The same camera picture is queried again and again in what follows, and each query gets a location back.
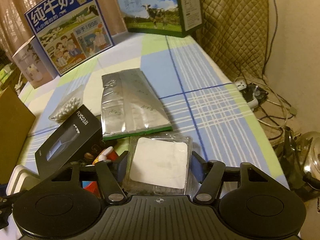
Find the clear packet with white pad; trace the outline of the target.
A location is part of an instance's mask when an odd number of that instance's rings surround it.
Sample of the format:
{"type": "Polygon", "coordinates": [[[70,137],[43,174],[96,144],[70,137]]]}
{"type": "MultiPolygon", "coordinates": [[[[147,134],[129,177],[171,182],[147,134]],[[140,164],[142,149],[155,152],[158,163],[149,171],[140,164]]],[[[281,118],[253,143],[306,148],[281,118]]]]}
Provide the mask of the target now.
{"type": "Polygon", "coordinates": [[[174,132],[131,137],[124,190],[141,195],[181,195],[188,188],[193,140],[174,132]]]}

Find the black shaver box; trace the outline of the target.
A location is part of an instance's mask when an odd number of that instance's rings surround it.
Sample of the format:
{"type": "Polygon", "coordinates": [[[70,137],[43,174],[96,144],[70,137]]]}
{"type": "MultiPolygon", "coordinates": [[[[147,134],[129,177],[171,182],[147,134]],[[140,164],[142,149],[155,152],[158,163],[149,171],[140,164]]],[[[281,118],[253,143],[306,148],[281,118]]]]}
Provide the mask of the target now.
{"type": "Polygon", "coordinates": [[[46,179],[67,163],[84,160],[85,153],[101,139],[101,122],[82,105],[35,152],[40,178],[46,179]]]}

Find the red white plush toy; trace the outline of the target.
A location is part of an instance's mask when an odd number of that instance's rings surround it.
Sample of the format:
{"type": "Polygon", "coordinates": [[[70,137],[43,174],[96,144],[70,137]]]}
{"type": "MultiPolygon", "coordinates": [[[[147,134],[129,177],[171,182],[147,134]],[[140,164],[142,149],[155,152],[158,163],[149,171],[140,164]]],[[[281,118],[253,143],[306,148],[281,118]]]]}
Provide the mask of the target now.
{"type": "Polygon", "coordinates": [[[93,161],[93,165],[95,165],[99,161],[103,160],[110,160],[110,161],[115,161],[119,155],[116,153],[114,150],[113,146],[110,146],[106,149],[104,149],[93,161]]]}

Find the silver foil pouch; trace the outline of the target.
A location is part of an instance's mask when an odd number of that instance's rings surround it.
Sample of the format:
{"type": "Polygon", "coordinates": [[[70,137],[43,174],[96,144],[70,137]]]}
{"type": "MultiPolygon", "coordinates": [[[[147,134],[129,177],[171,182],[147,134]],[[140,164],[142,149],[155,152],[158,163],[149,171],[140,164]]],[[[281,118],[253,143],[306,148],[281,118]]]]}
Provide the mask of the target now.
{"type": "Polygon", "coordinates": [[[122,70],[101,78],[104,141],[172,130],[162,103],[140,69],[122,70]]]}

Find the checked bed sheet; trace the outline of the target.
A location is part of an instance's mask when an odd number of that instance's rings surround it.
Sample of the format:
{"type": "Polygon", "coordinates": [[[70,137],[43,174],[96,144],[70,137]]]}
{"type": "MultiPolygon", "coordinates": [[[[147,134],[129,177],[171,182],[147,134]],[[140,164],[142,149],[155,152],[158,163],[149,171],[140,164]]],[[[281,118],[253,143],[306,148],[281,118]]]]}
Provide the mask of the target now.
{"type": "Polygon", "coordinates": [[[191,137],[203,159],[228,166],[249,162],[287,185],[277,156],[241,93],[192,37],[122,33],[113,39],[114,47],[67,74],[36,89],[23,88],[20,99],[36,119],[19,164],[36,171],[35,152],[57,129],[48,117],[64,96],[84,86],[85,106],[99,115],[102,76],[139,68],[173,129],[191,137]]]}

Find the bag of cotton swabs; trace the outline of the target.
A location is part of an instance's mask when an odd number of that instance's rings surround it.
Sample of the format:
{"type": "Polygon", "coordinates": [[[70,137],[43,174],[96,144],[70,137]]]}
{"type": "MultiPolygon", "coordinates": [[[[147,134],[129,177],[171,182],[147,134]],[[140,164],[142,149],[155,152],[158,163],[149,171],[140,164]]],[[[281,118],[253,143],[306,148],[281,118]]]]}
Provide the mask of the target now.
{"type": "Polygon", "coordinates": [[[83,104],[84,88],[84,85],[80,85],[77,89],[67,94],[48,119],[58,124],[66,121],[83,104]]]}

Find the white power strip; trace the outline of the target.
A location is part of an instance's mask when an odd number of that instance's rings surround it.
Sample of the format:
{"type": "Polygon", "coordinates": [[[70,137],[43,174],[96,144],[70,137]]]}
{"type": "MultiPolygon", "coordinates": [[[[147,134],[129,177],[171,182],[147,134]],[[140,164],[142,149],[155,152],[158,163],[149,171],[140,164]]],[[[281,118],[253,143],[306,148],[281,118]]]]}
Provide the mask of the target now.
{"type": "Polygon", "coordinates": [[[258,100],[254,96],[253,90],[249,88],[248,84],[244,80],[235,81],[234,84],[251,110],[258,107],[258,100]]]}

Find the metal kettle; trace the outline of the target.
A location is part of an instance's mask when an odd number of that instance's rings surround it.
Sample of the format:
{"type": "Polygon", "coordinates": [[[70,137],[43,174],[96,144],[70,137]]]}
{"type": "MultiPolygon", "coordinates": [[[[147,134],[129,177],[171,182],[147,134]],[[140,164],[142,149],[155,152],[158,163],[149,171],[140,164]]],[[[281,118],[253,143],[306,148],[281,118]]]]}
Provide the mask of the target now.
{"type": "Polygon", "coordinates": [[[285,127],[280,164],[291,191],[304,202],[319,197],[319,132],[295,139],[291,128],[285,127]]]}

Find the brown cardboard box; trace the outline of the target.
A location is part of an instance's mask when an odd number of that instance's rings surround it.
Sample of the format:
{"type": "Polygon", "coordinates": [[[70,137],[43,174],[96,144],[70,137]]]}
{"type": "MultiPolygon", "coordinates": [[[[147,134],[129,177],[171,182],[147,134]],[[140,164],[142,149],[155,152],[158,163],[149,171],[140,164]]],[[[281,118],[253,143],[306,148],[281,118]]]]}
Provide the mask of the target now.
{"type": "Polygon", "coordinates": [[[1,92],[1,184],[9,181],[34,121],[35,115],[11,88],[1,92]]]}

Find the white appliance box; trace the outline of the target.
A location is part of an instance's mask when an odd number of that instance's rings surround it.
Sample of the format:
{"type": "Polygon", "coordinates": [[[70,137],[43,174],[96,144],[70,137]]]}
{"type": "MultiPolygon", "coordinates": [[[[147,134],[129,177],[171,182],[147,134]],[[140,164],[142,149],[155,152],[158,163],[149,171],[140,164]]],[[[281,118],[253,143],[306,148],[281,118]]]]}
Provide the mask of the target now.
{"type": "Polygon", "coordinates": [[[57,76],[55,67],[35,36],[32,36],[21,45],[12,56],[12,59],[35,89],[54,80],[57,76]]]}

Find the blue milk carton box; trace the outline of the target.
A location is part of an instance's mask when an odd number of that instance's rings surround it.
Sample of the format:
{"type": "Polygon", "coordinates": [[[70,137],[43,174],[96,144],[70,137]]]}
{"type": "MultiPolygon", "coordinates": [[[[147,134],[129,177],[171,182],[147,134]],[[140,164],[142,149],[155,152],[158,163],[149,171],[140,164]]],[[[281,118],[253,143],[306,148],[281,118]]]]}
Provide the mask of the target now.
{"type": "Polygon", "coordinates": [[[24,15],[60,76],[114,46],[97,0],[42,0],[24,15]]]}

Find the quilted beige chair cover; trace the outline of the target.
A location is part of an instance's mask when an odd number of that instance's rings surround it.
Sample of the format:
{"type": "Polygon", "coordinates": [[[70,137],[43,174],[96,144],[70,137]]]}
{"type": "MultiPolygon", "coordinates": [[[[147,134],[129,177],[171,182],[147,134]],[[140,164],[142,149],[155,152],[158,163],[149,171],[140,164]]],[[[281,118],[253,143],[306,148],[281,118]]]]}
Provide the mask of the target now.
{"type": "Polygon", "coordinates": [[[196,40],[231,80],[261,77],[268,38],[268,0],[201,0],[196,40]]]}

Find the light blue cow milk box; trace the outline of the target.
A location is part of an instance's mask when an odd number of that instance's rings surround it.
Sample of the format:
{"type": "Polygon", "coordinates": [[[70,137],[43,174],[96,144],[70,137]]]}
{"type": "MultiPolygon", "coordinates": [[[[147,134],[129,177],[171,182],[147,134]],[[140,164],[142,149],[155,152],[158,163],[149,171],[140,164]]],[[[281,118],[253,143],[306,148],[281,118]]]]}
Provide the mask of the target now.
{"type": "Polygon", "coordinates": [[[133,33],[186,37],[202,26],[200,0],[117,0],[133,33]]]}

